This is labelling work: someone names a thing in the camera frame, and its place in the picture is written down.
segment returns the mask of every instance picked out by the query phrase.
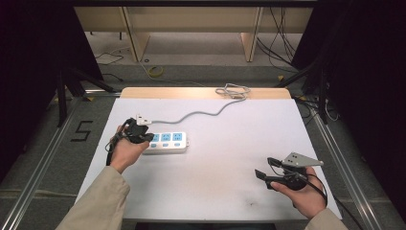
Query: jacket sleeve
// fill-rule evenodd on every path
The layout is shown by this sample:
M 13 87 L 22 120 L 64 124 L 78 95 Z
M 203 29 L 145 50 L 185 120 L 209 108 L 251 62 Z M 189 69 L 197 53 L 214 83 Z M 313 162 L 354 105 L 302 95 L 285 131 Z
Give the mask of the jacket sleeve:
M 112 167 L 106 166 L 57 230 L 121 229 L 129 186 Z
M 346 230 L 347 227 L 328 208 L 314 217 L 304 230 Z

